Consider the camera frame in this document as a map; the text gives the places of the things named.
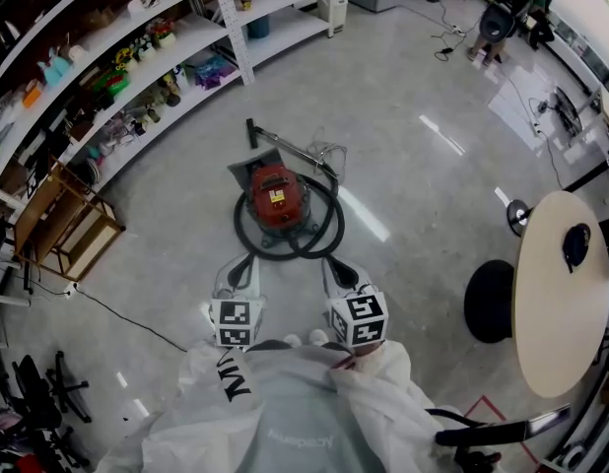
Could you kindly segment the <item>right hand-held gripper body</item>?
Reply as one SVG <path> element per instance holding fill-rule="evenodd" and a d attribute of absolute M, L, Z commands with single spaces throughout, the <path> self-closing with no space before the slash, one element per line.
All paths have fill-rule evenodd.
<path fill-rule="evenodd" d="M 359 348 L 384 340 L 389 319 L 384 293 L 328 300 L 327 307 L 330 328 L 346 347 Z"/>

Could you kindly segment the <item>red vacuum cleaner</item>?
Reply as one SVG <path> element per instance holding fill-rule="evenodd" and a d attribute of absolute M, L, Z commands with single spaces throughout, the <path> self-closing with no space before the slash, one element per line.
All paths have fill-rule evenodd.
<path fill-rule="evenodd" d="M 291 237 L 317 235 L 320 223 L 311 214 L 310 193 L 305 178 L 284 164 L 258 169 L 251 190 L 242 191 L 235 206 L 237 237 L 252 251 L 269 249 Z M 244 215 L 260 229 L 260 244 L 256 245 L 246 233 Z"/>

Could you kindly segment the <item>person's left forearm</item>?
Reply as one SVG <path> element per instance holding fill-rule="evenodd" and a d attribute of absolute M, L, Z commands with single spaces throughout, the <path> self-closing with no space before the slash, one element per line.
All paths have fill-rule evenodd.
<path fill-rule="evenodd" d="M 199 342 L 182 360 L 177 385 L 183 396 L 192 398 L 202 408 L 234 414 L 251 411 L 261 404 L 245 352 L 237 348 Z"/>

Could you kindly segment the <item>metal vacuum wand with nozzle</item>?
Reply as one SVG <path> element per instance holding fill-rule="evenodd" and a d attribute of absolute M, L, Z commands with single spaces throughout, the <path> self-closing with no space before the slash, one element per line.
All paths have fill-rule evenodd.
<path fill-rule="evenodd" d="M 248 118 L 245 121 L 245 127 L 251 149 L 258 148 L 258 139 L 261 138 L 308 163 L 316 172 L 324 173 L 338 183 L 342 181 L 343 174 L 338 173 L 326 159 L 330 158 L 334 151 L 341 151 L 343 154 L 346 154 L 346 149 L 343 146 L 313 140 L 309 147 L 303 149 L 279 135 L 257 126 L 252 118 Z"/>

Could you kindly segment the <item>person's torso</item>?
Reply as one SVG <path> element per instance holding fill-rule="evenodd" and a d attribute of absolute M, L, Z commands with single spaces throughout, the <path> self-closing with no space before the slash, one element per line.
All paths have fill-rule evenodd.
<path fill-rule="evenodd" d="M 245 352 L 261 404 L 202 408 L 179 390 L 111 449 L 96 473 L 461 473 L 425 414 L 388 418 L 353 402 L 330 371 L 349 358 L 315 346 Z"/>

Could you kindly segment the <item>black office chair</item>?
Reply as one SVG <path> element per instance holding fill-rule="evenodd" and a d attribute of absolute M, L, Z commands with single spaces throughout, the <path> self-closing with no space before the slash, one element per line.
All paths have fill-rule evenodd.
<path fill-rule="evenodd" d="M 436 444 L 455 449 L 454 461 L 462 473 L 494 473 L 502 455 L 481 451 L 482 447 L 523 443 L 535 438 L 566 421 L 571 416 L 571 405 L 525 420 L 500 423 L 478 422 L 440 408 L 428 409 L 427 412 L 433 417 L 462 425 L 459 429 L 437 432 L 435 436 Z"/>

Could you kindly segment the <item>black floor stand round base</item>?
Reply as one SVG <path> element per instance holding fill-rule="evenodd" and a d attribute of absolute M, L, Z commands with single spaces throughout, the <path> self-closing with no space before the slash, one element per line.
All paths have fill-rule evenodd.
<path fill-rule="evenodd" d="M 582 177 L 575 180 L 573 183 L 564 188 L 564 191 L 574 193 L 585 185 L 589 184 L 592 180 L 597 178 L 599 175 L 609 169 L 609 157 L 602 161 L 600 164 L 595 166 L 593 169 L 585 173 Z M 514 199 L 507 204 L 507 224 L 511 231 L 517 236 L 521 237 L 527 220 L 532 213 L 533 208 L 528 207 L 527 204 L 521 200 Z"/>

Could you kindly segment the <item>brown figurine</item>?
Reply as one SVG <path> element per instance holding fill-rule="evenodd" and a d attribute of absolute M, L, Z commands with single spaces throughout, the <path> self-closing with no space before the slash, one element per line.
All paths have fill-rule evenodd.
<path fill-rule="evenodd" d="M 166 73 L 158 81 L 168 106 L 176 106 L 181 102 L 180 88 L 172 73 Z"/>

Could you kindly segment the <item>purple bag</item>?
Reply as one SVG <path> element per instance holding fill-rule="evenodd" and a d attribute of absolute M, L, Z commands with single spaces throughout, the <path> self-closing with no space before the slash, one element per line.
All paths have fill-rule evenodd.
<path fill-rule="evenodd" d="M 193 68 L 196 86 L 204 90 L 220 87 L 222 79 L 235 73 L 237 68 L 221 55 L 203 60 Z"/>

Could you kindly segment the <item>black cap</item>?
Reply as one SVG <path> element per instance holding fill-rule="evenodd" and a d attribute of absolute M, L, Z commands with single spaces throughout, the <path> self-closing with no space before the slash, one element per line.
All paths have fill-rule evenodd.
<path fill-rule="evenodd" d="M 584 261 L 589 249 L 590 227 L 579 223 L 570 227 L 564 237 L 562 252 L 570 273 Z"/>

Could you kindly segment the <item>sunflower pot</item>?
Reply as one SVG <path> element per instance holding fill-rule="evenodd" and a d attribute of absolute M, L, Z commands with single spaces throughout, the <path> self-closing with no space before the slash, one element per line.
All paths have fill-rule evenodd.
<path fill-rule="evenodd" d="M 119 49 L 115 55 L 114 65 L 117 71 L 131 72 L 138 65 L 133 49 L 131 47 Z"/>

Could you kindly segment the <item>white metal shelving unit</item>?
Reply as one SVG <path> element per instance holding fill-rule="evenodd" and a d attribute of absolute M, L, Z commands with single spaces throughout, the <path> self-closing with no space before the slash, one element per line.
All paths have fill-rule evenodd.
<path fill-rule="evenodd" d="M 316 0 L 251 0 L 243 11 L 239 0 L 141 0 L 145 11 L 131 17 L 131 0 L 60 0 L 19 39 L 0 65 L 0 200 L 26 208 L 49 175 L 51 159 L 61 165 L 84 161 L 96 185 L 106 184 L 149 141 L 196 105 L 233 80 L 250 84 L 266 60 L 333 26 L 309 13 Z M 249 39 L 246 25 L 268 15 L 270 34 Z M 176 42 L 159 48 L 151 35 L 156 18 L 174 22 Z M 156 54 L 140 61 L 135 40 L 148 34 Z M 37 66 L 53 47 L 71 63 L 54 87 L 46 86 Z M 138 65 L 129 85 L 116 97 L 95 95 L 93 85 L 115 69 L 116 52 L 131 47 Z M 221 55 L 237 71 L 220 87 L 195 85 L 193 68 Z M 168 106 L 158 81 L 183 64 L 190 89 L 181 102 Z M 43 88 L 30 108 L 22 104 L 25 89 Z"/>

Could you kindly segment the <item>teal figure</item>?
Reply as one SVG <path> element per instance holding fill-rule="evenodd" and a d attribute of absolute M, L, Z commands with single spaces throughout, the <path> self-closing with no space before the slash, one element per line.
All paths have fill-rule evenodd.
<path fill-rule="evenodd" d="M 54 87 L 69 71 L 71 63 L 62 57 L 55 48 L 51 47 L 48 51 L 48 59 L 38 61 L 37 66 L 43 75 L 46 86 Z"/>

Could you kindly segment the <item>black folded floor tripod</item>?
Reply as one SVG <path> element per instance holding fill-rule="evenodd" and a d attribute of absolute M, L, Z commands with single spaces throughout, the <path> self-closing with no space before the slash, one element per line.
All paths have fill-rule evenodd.
<path fill-rule="evenodd" d="M 555 98 L 555 111 L 558 113 L 570 137 L 575 138 L 582 131 L 579 114 L 571 99 L 560 87 L 555 88 Z"/>

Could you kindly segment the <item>large window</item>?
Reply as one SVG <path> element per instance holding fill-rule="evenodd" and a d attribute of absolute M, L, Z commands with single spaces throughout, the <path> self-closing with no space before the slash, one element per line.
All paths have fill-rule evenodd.
<path fill-rule="evenodd" d="M 609 0 L 552 0 L 552 11 L 585 44 L 585 63 L 594 75 L 609 78 Z"/>

